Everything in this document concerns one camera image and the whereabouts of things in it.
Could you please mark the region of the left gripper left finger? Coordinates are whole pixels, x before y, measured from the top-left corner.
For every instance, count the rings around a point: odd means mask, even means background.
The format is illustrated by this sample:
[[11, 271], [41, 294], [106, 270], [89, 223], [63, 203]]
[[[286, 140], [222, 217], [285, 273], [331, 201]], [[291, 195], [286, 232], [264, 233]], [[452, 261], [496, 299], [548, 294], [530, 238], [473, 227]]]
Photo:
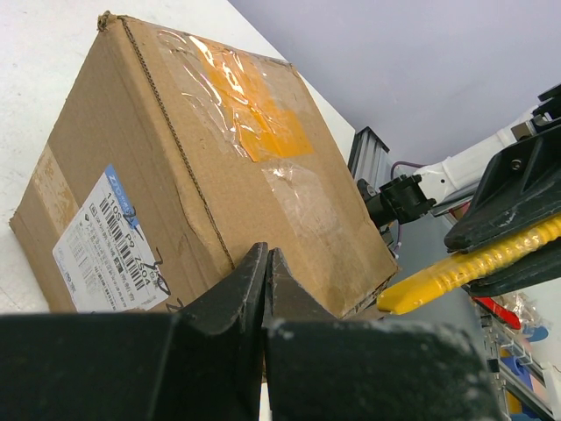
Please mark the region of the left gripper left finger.
[[175, 312], [2, 317], [2, 419], [258, 419], [267, 256]]

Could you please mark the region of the brown cardboard express box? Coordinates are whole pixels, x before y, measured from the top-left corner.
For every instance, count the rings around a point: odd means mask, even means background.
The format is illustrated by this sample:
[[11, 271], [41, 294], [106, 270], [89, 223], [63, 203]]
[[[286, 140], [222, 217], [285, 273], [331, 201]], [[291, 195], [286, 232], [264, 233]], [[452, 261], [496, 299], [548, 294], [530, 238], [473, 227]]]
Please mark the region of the brown cardboard express box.
[[258, 242], [337, 318], [398, 269], [290, 63], [110, 13], [10, 226], [53, 312], [177, 311]]

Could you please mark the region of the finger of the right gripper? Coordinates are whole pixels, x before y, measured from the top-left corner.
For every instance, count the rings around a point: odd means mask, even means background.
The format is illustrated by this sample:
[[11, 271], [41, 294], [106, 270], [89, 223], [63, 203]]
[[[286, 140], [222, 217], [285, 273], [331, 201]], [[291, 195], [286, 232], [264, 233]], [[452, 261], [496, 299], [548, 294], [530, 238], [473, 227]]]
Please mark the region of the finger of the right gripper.
[[444, 237], [451, 253], [470, 253], [560, 212], [560, 131], [549, 129], [498, 152], [467, 213]]
[[507, 268], [469, 282], [464, 290], [474, 297], [500, 296], [560, 277], [560, 248], [542, 247]]

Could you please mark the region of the yellow utility knife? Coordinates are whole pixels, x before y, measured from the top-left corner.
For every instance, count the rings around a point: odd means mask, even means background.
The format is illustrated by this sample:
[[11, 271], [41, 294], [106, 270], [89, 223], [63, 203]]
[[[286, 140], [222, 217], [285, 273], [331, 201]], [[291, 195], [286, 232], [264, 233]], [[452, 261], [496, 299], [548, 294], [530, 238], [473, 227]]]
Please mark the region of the yellow utility knife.
[[455, 253], [383, 290], [378, 310], [402, 315], [469, 282], [508, 268], [560, 237], [557, 214], [470, 253]]

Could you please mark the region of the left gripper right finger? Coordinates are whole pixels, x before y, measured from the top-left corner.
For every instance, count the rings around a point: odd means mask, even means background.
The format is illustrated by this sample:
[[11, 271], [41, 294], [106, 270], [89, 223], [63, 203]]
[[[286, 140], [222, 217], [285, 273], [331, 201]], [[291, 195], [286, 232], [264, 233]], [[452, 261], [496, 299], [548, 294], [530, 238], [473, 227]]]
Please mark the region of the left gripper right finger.
[[499, 420], [486, 363], [453, 325], [340, 320], [268, 255], [266, 381], [275, 420]]

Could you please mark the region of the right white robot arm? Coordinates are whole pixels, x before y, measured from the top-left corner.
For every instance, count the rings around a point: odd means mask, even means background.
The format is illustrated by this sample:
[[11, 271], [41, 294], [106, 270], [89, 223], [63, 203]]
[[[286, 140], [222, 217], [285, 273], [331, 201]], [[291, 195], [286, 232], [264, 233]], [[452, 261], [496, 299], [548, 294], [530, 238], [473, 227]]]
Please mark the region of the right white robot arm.
[[389, 301], [423, 301], [463, 288], [498, 296], [560, 276], [560, 88], [510, 125], [463, 152], [374, 189], [358, 189], [377, 226], [409, 223], [474, 188], [466, 214], [444, 238], [449, 257], [390, 288]]

